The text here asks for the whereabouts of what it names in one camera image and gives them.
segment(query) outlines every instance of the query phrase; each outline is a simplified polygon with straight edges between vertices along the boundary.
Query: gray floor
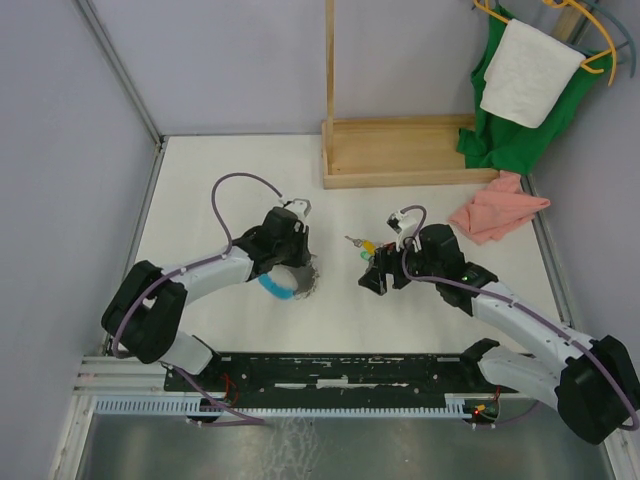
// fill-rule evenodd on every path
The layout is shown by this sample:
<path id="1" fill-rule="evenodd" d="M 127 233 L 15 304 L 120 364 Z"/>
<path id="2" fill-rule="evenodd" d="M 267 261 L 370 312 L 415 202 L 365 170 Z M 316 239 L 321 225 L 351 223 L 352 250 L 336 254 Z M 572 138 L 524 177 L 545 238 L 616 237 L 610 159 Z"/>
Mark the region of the gray floor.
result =
<path id="1" fill-rule="evenodd" d="M 503 417 L 526 406 L 503 401 Z M 79 478 L 613 478 L 604 449 L 575 437 L 546 407 L 494 431 L 429 419 L 291 418 L 269 424 L 198 429 L 173 417 L 97 415 Z"/>

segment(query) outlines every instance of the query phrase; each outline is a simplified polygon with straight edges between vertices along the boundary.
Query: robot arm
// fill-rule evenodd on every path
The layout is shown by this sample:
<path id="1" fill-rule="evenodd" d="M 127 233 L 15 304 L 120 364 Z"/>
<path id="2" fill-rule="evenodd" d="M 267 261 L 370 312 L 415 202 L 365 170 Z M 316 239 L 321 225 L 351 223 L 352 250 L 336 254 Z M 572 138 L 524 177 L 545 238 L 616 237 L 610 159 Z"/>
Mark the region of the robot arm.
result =
<path id="1" fill-rule="evenodd" d="M 308 200 L 295 199 L 267 213 L 262 225 L 234 239 L 218 261 L 204 263 L 159 285 L 124 328 L 121 343 L 142 363 L 165 362 L 197 375 L 214 352 L 196 337 L 178 330 L 182 311 L 192 302 L 221 288 L 251 281 L 276 265 L 299 268 L 311 260 L 308 249 Z M 222 254 L 221 249 L 204 259 Z M 148 261 L 133 266 L 102 317 L 102 327 L 116 335 L 125 314 L 155 281 L 180 266 L 157 267 Z"/>
<path id="2" fill-rule="evenodd" d="M 359 285 L 384 295 L 387 275 L 393 276 L 394 289 L 404 288 L 411 279 L 428 278 L 436 283 L 436 289 L 447 303 L 498 328 L 531 353 L 531 356 L 519 355 L 496 341 L 484 339 L 461 355 L 467 368 L 479 370 L 494 385 L 511 388 L 545 403 L 557 410 L 578 436 L 599 444 L 619 428 L 630 413 L 603 373 L 576 347 L 580 344 L 604 365 L 633 409 L 640 408 L 640 383 L 626 348 L 618 340 L 611 336 L 594 340 L 567 326 L 557 325 L 561 338 L 527 313 L 527 310 L 534 315 L 537 312 L 496 275 L 466 262 L 448 225 L 428 225 L 420 230 L 417 241 L 407 244 L 405 240 L 415 234 L 417 222 L 407 221 L 403 214 L 396 213 L 387 223 L 398 233 L 398 242 L 376 250 Z M 487 294 L 480 294 L 478 289 Z"/>

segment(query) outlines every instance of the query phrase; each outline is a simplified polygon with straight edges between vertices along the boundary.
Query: pink cloth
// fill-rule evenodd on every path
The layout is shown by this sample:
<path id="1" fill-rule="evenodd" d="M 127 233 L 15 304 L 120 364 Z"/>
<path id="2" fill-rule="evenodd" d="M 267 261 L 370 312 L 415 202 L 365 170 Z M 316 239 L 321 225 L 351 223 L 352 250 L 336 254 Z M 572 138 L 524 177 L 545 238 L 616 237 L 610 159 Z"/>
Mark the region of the pink cloth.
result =
<path id="1" fill-rule="evenodd" d="M 533 220 L 533 214 L 547 208 L 546 198 L 522 191 L 520 175 L 500 172 L 500 177 L 478 191 L 473 200 L 449 217 L 449 222 L 478 245 L 500 240 L 507 233 Z"/>

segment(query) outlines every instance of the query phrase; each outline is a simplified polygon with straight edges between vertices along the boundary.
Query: wooden tray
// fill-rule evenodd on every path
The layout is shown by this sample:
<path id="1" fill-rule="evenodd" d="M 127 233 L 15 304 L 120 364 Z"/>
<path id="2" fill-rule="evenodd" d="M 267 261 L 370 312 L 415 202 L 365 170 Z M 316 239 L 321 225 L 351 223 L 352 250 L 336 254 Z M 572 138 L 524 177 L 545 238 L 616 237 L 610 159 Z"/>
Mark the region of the wooden tray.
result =
<path id="1" fill-rule="evenodd" d="M 465 169 L 458 129 L 473 115 L 336 119 L 322 124 L 324 188 L 487 183 L 491 168 Z"/>

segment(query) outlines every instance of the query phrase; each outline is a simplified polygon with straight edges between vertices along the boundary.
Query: green object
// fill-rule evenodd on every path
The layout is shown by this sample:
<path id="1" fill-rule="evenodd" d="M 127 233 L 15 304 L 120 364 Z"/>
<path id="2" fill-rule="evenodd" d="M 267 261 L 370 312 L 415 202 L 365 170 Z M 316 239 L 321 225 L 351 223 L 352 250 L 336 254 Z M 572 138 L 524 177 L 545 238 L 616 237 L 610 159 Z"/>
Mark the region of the green object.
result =
<path id="1" fill-rule="evenodd" d="M 513 18 L 511 13 L 500 6 L 495 11 L 504 17 Z M 611 56 L 607 55 L 590 64 L 593 68 L 604 68 L 603 74 L 592 74 L 579 68 L 542 125 L 538 128 L 523 127 L 480 108 L 482 92 L 486 86 L 484 73 L 507 27 L 500 20 L 487 16 L 487 48 L 480 63 L 471 73 L 471 84 L 475 91 L 475 132 L 461 128 L 457 150 L 465 155 L 467 168 L 488 167 L 526 175 L 551 141 L 567 129 L 582 98 L 611 67 Z"/>

